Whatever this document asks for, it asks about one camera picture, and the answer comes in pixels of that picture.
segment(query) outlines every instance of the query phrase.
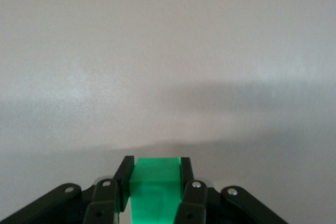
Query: screw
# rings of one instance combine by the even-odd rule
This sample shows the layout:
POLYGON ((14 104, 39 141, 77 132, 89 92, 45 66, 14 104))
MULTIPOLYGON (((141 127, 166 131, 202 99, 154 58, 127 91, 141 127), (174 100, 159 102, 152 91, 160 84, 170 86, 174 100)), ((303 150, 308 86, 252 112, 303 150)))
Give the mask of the screw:
POLYGON ((64 190, 65 193, 70 193, 72 192, 74 189, 73 187, 68 187, 67 189, 64 190))
POLYGON ((109 181, 103 182, 103 186, 109 186, 109 185, 111 185, 111 182, 109 182, 109 181))
POLYGON ((234 188, 229 188, 227 190, 227 192, 230 194, 230 195, 233 195, 233 196, 236 196, 238 194, 237 190, 234 189, 234 188))
POLYGON ((201 185, 200 182, 195 181, 195 182, 192 183, 192 186, 193 186, 194 188, 200 188, 202 185, 201 185))

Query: white backdrop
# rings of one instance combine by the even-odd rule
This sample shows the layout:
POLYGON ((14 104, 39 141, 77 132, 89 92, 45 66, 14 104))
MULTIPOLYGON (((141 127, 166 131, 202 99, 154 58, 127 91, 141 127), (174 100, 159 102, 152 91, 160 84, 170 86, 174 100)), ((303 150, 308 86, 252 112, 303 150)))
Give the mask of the white backdrop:
POLYGON ((336 0, 0 0, 0 219, 125 155, 336 220, 336 0))

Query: black linkage arm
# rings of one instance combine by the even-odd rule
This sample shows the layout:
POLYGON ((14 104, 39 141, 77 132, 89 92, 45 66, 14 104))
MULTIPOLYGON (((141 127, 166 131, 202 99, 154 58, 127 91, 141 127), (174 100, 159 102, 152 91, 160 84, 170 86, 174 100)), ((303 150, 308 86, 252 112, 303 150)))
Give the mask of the black linkage arm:
MULTIPOLYGON (((119 224, 130 197, 134 156, 126 156, 113 178, 82 191, 64 184, 7 217, 0 224, 119 224)), ((286 224, 241 187, 220 193, 194 179, 190 158, 181 158, 181 195, 174 224, 286 224)))

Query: green object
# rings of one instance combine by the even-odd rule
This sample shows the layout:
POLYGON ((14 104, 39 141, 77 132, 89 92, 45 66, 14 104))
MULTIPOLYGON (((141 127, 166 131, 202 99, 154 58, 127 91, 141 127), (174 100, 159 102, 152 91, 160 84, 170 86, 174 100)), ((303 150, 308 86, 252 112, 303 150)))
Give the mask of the green object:
POLYGON ((179 157, 139 158, 130 179, 132 224, 173 224, 181 203, 179 157))

